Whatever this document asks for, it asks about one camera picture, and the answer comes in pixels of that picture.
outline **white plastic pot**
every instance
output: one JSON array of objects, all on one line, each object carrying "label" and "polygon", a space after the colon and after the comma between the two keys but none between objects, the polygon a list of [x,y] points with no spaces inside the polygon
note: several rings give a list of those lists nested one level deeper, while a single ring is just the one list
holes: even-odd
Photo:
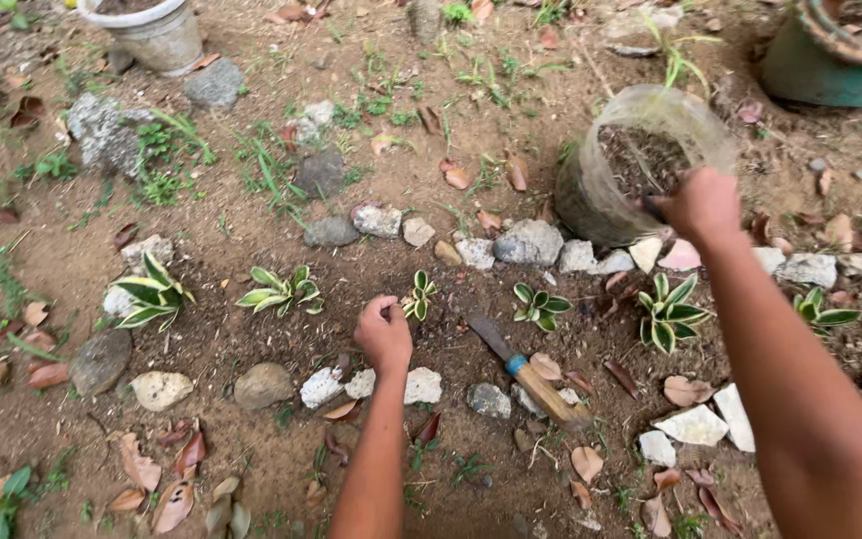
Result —
[{"label": "white plastic pot", "polygon": [[198,20],[189,0],[161,4],[125,15],[99,15],[102,0],[78,0],[78,14],[111,33],[115,41],[145,67],[167,77],[192,69],[204,55]]}]

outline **variegated plant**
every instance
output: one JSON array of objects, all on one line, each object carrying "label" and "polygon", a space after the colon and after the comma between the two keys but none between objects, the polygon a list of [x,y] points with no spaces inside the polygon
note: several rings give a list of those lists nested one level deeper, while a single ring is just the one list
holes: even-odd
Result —
[{"label": "variegated plant", "polygon": [[428,279],[423,269],[415,271],[415,288],[411,290],[413,301],[405,303],[404,317],[415,317],[424,322],[428,313],[428,296],[437,291],[434,281]]},{"label": "variegated plant", "polygon": [[273,271],[255,266],[251,270],[252,279],[266,285],[268,288],[255,288],[238,300],[235,305],[241,307],[254,307],[255,312],[278,305],[278,316],[284,316],[292,305],[298,305],[310,301],[305,309],[309,314],[322,312],[325,300],[319,297],[318,286],[308,279],[310,270],[308,266],[295,266],[295,276],[291,281],[281,280]]},{"label": "variegated plant", "polygon": [[534,322],[544,331],[556,330],[555,314],[574,307],[570,301],[559,295],[550,295],[544,290],[534,291],[524,283],[514,285],[514,295],[528,306],[527,309],[520,309],[514,313],[514,321]]},{"label": "variegated plant", "polygon": [[112,283],[112,286],[125,290],[131,296],[135,308],[118,327],[141,327],[154,317],[168,315],[169,319],[158,326],[158,333],[162,333],[175,321],[185,298],[192,303],[196,303],[196,300],[148,251],[142,253],[142,263],[147,277],[126,277]]},{"label": "variegated plant", "polygon": [[830,337],[831,332],[827,328],[843,326],[860,319],[862,311],[856,309],[828,309],[820,310],[820,304],[824,302],[824,289],[813,287],[803,297],[797,294],[793,297],[794,311],[800,313],[801,318],[809,324],[813,333],[820,337]]},{"label": "variegated plant", "polygon": [[677,348],[677,339],[697,337],[694,325],[710,317],[711,313],[684,301],[697,284],[697,274],[692,273],[677,288],[668,291],[667,276],[658,273],[654,276],[657,297],[647,292],[637,293],[637,299],[650,312],[641,319],[641,342],[653,344],[665,354],[672,354]]}]

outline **teal pot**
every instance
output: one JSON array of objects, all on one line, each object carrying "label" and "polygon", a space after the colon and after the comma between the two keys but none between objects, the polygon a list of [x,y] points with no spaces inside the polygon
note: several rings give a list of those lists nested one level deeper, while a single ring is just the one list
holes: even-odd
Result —
[{"label": "teal pot", "polygon": [[862,106],[862,39],[838,26],[823,0],[794,0],[788,11],[763,57],[763,91],[804,103]]}]

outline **clear plastic container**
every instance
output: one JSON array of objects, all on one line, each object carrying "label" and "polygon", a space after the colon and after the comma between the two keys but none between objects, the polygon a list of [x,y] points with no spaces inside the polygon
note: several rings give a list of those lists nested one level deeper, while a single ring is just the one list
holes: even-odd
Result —
[{"label": "clear plastic container", "polygon": [[664,229],[618,189],[598,132],[605,125],[664,134],[680,144],[692,167],[730,174],[736,158],[727,127],[700,99],[675,88],[636,84],[618,93],[587,131],[584,144],[557,175],[557,214],[581,239],[621,247]]}]

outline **dirt ground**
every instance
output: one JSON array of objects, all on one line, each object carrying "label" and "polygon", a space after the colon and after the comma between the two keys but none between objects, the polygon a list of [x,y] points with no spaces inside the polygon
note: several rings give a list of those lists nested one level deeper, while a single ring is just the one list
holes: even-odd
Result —
[{"label": "dirt ground", "polygon": [[[17,67],[20,57],[39,56],[50,45],[66,65],[89,69],[111,43],[107,33],[90,27],[60,4],[35,0],[20,6],[40,13],[41,18],[32,24],[31,31],[0,28],[1,75]],[[63,384],[41,395],[33,394],[26,386],[28,358],[11,356],[13,380],[0,389],[0,477],[25,464],[36,464],[41,475],[47,474],[63,449],[70,445],[77,448],[68,462],[68,488],[21,509],[17,536],[142,536],[142,523],[146,527],[150,520],[150,512],[144,509],[136,519],[116,515],[113,527],[99,524],[104,506],[128,483],[118,444],[106,443],[105,436],[116,431],[138,433],[145,454],[167,465],[174,458],[174,449],[159,449],[153,439],[178,419],[193,416],[202,422],[209,455],[199,466],[196,505],[189,519],[170,536],[204,534],[211,490],[229,475],[243,477],[242,501],[251,510],[253,523],[260,526],[262,515],[271,522],[276,515],[287,520],[280,528],[254,530],[249,536],[263,533],[287,537],[287,530],[298,521],[307,536],[323,536],[345,470],[336,458],[326,460],[323,475],[329,494],[317,508],[309,509],[305,488],[315,450],[326,430],[353,447],[367,403],[358,419],[330,425],[320,416],[344,402],[344,396],[315,412],[301,407],[297,400],[293,417],[281,428],[275,419],[281,406],[243,410],[228,396],[228,387],[262,361],[281,363],[299,383],[314,372],[316,362],[325,354],[330,355],[321,361],[323,365],[334,364],[334,354],[345,351],[353,354],[358,368],[364,368],[353,342],[357,313],[376,294],[407,294],[414,272],[425,269],[437,283],[438,294],[432,297],[425,322],[412,322],[412,368],[426,366],[439,372],[444,394],[434,407],[441,412],[440,445],[425,458],[420,471],[407,468],[405,473],[405,481],[414,488],[415,504],[423,505],[406,508],[406,536],[515,537],[512,517],[520,513],[532,525],[542,523],[551,537],[632,537],[634,524],[640,522],[641,502],[655,493],[652,475],[661,470],[640,465],[634,455],[637,435],[648,430],[653,419],[675,410],[661,393],[667,376],[683,374],[715,386],[728,380],[729,367],[719,333],[712,324],[705,324],[699,339],[672,356],[663,356],[638,342],[641,311],[631,300],[622,301],[617,312],[606,314],[612,297],[625,288],[650,290],[649,278],[640,271],[605,292],[600,277],[560,275],[551,269],[557,279],[557,287],[553,287],[542,277],[544,269],[503,265],[490,271],[449,268],[434,258],[432,250],[434,241],[458,228],[454,215],[442,204],[468,216],[471,234],[479,237],[484,231],[473,219],[478,208],[499,211],[502,217],[513,219],[538,214],[553,192],[562,143],[581,141],[607,98],[601,79],[589,68],[588,54],[615,91],[634,83],[661,83],[664,58],[619,57],[605,50],[602,30],[612,17],[610,3],[588,6],[584,17],[561,21],[561,45],[553,51],[535,49],[538,31],[532,24],[534,9],[502,3],[480,28],[447,32],[454,52],[449,59],[434,55],[433,45],[422,47],[413,41],[404,9],[394,2],[335,0],[328,8],[331,17],[311,26],[279,26],[262,20],[270,8],[278,6],[270,1],[196,3],[200,25],[208,33],[206,51],[221,52],[245,73],[248,93],[229,110],[194,109],[182,94],[181,79],[161,78],[140,66],[127,71],[121,81],[101,88],[104,95],[116,97],[125,107],[187,112],[215,149],[217,163],[197,166],[195,186],[183,190],[174,206],[133,204],[129,202],[132,186],[122,178],[113,178],[109,203],[98,207],[105,181],[97,171],[83,171],[78,178],[64,182],[23,184],[11,176],[16,166],[33,162],[58,144],[51,118],[73,100],[66,97],[67,80],[54,61],[35,64],[30,71],[33,85],[28,93],[40,96],[47,108],[41,125],[25,136],[0,129],[0,201],[14,197],[21,216],[18,224],[0,225],[0,248],[13,246],[7,254],[11,274],[33,296],[55,301],[46,322],[50,331],[58,333],[73,312],[78,312],[68,342],[57,355],[73,357],[97,333],[102,294],[124,269],[112,237],[126,224],[141,226],[140,239],[153,233],[174,239],[177,252],[170,271],[198,299],[198,307],[182,313],[168,334],[157,334],[152,327],[132,332],[135,346],[125,380],[153,368],[181,372],[196,384],[188,398],[166,412],[145,410],[132,394],[121,391],[75,400],[69,398],[68,384]],[[355,16],[359,7],[367,9],[365,16]],[[685,50],[709,80],[732,78],[731,109],[745,98],[764,103],[760,126],[745,126],[734,117],[727,120],[738,150],[735,173],[748,218],[755,210],[774,216],[775,235],[790,239],[800,251],[821,248],[814,236],[819,227],[802,227],[785,216],[846,212],[862,224],[862,181],[852,178],[853,172],[862,172],[862,110],[802,105],[781,108],[761,93],[756,82],[754,51],[779,28],[783,7],[753,0],[710,0],[688,2],[686,8],[687,14],[676,30],[679,35],[706,33],[705,24],[711,17],[722,22],[718,35],[724,43],[693,43]],[[0,17],[0,26],[5,21]],[[418,68],[417,80],[425,83],[420,103],[446,111],[452,138],[450,154],[469,172],[477,174],[480,154],[501,157],[510,150],[528,163],[528,191],[515,192],[502,177],[493,188],[466,198],[442,180],[437,164],[444,157],[443,141],[427,135],[420,124],[388,125],[390,134],[410,139],[414,150],[396,147],[374,156],[370,137],[362,129],[348,131],[353,150],[346,153],[348,166],[371,171],[341,195],[327,202],[309,202],[303,219],[317,219],[329,212],[347,214],[363,201],[384,202],[412,208],[410,215],[424,217],[435,227],[437,236],[430,244],[416,250],[403,240],[368,238],[340,249],[310,249],[302,243],[303,229],[298,223],[268,213],[262,194],[243,189],[234,157],[238,148],[234,134],[249,132],[258,120],[268,121],[277,130],[286,121],[283,112],[289,102],[297,104],[299,110],[304,104],[323,99],[353,104],[361,89],[352,73],[361,68],[353,66],[361,65],[366,42],[379,47],[389,70],[398,66],[404,70]],[[507,53],[499,51],[503,47]],[[431,54],[421,58],[421,52]],[[506,54],[523,64],[556,61],[573,69],[520,80],[518,90],[526,95],[510,109],[484,100],[474,103],[468,98],[472,90],[455,81],[454,75],[470,71],[474,55],[497,64]],[[321,58],[327,60],[323,70],[313,66]],[[693,78],[681,87],[702,93]],[[7,97],[14,104],[21,95],[22,90],[16,89]],[[444,108],[452,99],[455,101]],[[396,92],[393,110],[414,106],[410,92]],[[387,115],[365,115],[365,121],[377,134]],[[0,127],[7,127],[6,114],[0,118]],[[73,144],[68,153],[78,162],[78,145]],[[818,156],[834,171],[832,189],[825,199],[816,194],[814,176],[808,171],[808,161]],[[94,211],[98,214],[82,217]],[[312,267],[327,300],[323,313],[310,316],[291,312],[279,319],[271,312],[253,315],[233,306],[249,288],[235,276],[254,265],[288,272],[301,263]],[[683,277],[672,274],[671,284]],[[229,282],[222,288],[220,283],[225,279]],[[560,315],[557,332],[550,335],[532,324],[513,323],[511,287],[522,281],[563,295],[578,308]],[[856,294],[856,304],[862,309],[862,283],[854,283],[849,290]],[[699,285],[696,297],[697,303],[712,307],[706,282]],[[2,301],[0,290],[0,310]],[[581,435],[545,439],[542,444],[548,455],[519,453],[511,433],[523,428],[524,422],[533,418],[531,414],[515,404],[511,419],[502,421],[479,415],[464,402],[471,384],[490,382],[507,390],[511,382],[484,343],[461,325],[461,312],[467,309],[497,319],[514,349],[527,354],[543,351],[565,370],[582,373],[594,389],[586,395],[586,404],[600,421]],[[829,347],[848,374],[855,379],[862,377],[862,321],[836,332]],[[6,343],[0,338],[0,350],[4,349]],[[619,360],[628,368],[641,385],[639,400],[632,400],[606,371],[607,360]],[[407,407],[406,430],[413,433],[428,413]],[[560,483],[561,471],[573,473],[571,449],[581,445],[595,446],[605,459],[604,471],[591,492],[594,518],[603,527],[598,533],[574,522],[577,505],[569,489]],[[744,525],[745,536],[779,535],[761,490],[754,456],[741,453],[727,440],[715,448],[677,447],[678,468],[711,467],[719,482],[719,500]],[[452,487],[461,468],[454,457],[474,454],[480,454],[479,462],[492,468]],[[409,451],[409,462],[412,456]],[[483,486],[485,475],[492,477],[490,488]],[[163,478],[160,489],[166,483]],[[627,488],[631,489],[629,507],[622,509],[614,495]],[[674,494],[673,502],[666,501],[672,519],[704,514],[696,487],[689,480],[676,486]],[[89,523],[79,518],[86,500],[95,507]],[[710,519],[703,523],[703,529],[707,537],[729,535]]]}]

